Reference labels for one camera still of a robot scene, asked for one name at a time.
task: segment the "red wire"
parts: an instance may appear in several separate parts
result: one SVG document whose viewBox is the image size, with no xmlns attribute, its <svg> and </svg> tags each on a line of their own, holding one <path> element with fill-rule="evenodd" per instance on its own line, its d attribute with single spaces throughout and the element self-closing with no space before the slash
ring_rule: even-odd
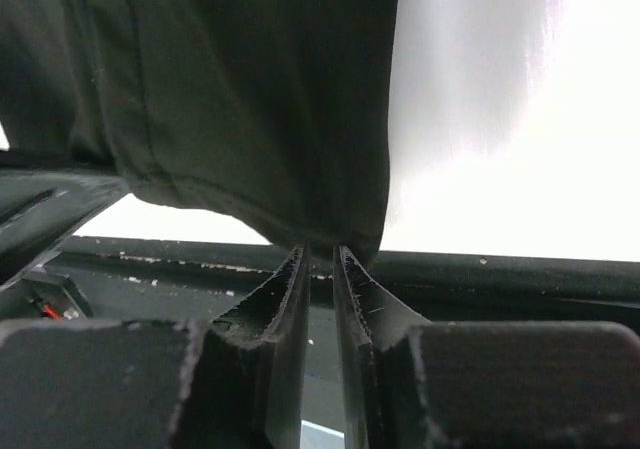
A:
<svg viewBox="0 0 640 449">
<path fill-rule="evenodd" d="M 58 314 L 56 311 L 51 309 L 49 304 L 42 305 L 42 312 L 44 312 L 47 316 L 51 317 L 52 319 L 62 319 L 62 316 L 60 316 L 60 314 Z"/>
</svg>

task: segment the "stitched seam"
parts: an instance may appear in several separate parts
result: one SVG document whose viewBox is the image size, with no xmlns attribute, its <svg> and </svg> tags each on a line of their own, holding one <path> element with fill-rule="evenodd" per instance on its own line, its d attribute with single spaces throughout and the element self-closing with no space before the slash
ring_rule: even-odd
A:
<svg viewBox="0 0 640 449">
<path fill-rule="evenodd" d="M 154 149 L 153 149 L 153 142 L 151 139 L 151 123 L 149 121 L 149 112 L 147 109 L 147 93 L 145 91 L 145 85 L 144 85 L 144 69 L 142 64 L 142 50 L 141 50 L 141 44 L 140 44 L 140 24 L 136 16 L 133 0 L 126 0 L 126 4 L 129 10 L 130 19 L 131 19 L 131 28 L 134 33 L 134 39 L 135 39 L 134 40 L 135 47 L 133 52 L 134 52 L 135 65 L 136 65 L 136 73 L 137 73 L 136 75 L 138 77 L 138 80 L 140 81 L 140 88 L 138 91 L 138 95 L 140 98 L 140 102 L 142 103 L 147 151 L 149 152 L 151 163 L 153 164 L 155 170 L 160 174 L 163 174 L 163 177 L 166 177 L 166 173 L 162 170 L 162 167 L 160 167 L 160 165 L 158 164 L 158 161 L 156 160 Z"/>
</svg>

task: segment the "black cloth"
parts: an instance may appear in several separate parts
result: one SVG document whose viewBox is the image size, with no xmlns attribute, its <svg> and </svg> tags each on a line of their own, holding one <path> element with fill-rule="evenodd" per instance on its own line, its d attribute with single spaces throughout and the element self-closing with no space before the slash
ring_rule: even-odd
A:
<svg viewBox="0 0 640 449">
<path fill-rule="evenodd" d="M 378 250 L 397 0 L 0 0 L 12 149 L 287 248 Z"/>
</svg>

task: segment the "white wall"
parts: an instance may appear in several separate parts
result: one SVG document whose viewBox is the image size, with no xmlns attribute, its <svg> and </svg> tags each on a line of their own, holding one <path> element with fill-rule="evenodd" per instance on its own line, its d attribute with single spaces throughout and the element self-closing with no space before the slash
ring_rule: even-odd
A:
<svg viewBox="0 0 640 449">
<path fill-rule="evenodd" d="M 400 0 L 383 249 L 640 261 L 640 0 Z M 80 234 L 266 243 L 127 198 Z"/>
</svg>

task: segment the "black plastic part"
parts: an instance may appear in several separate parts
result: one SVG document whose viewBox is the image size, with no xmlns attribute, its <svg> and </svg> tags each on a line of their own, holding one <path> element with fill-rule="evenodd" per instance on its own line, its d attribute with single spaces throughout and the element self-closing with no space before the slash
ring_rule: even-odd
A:
<svg viewBox="0 0 640 449">
<path fill-rule="evenodd" d="M 33 298 L 33 290 L 20 282 L 0 292 L 0 321 L 41 318 L 42 312 L 33 303 Z"/>
<path fill-rule="evenodd" d="M 308 254 L 208 322 L 6 321 L 0 447 L 296 448 Z"/>
<path fill-rule="evenodd" d="M 346 247 L 335 250 L 333 280 L 346 447 L 395 447 L 397 434 L 389 429 L 382 404 L 384 392 L 395 390 L 397 381 L 381 377 L 381 359 L 411 326 L 429 321 L 375 282 Z"/>
<path fill-rule="evenodd" d="M 114 285 L 108 276 L 127 274 L 245 294 L 286 256 L 273 246 L 107 237 L 71 237 L 60 252 L 48 270 L 91 272 L 101 286 Z M 333 309 L 331 271 L 312 261 L 315 307 Z M 639 263 L 383 251 L 370 274 L 433 321 L 607 320 L 640 331 Z"/>
<path fill-rule="evenodd" d="M 73 281 L 95 317 L 122 320 L 219 317 L 273 274 L 287 256 L 266 245 L 107 237 L 72 237 L 59 251 L 45 265 L 47 272 Z M 310 283 L 302 417 L 343 432 L 331 276 L 313 276 Z"/>
<path fill-rule="evenodd" d="M 0 290 L 127 192 L 115 175 L 0 151 Z"/>
<path fill-rule="evenodd" d="M 28 289 L 34 298 L 44 301 L 58 314 L 68 319 L 93 317 L 91 305 L 82 291 L 68 277 L 55 276 L 43 271 L 31 271 L 14 286 Z"/>
<path fill-rule="evenodd" d="M 640 339 L 607 322 L 430 323 L 338 248 L 347 448 L 638 447 Z"/>
</svg>

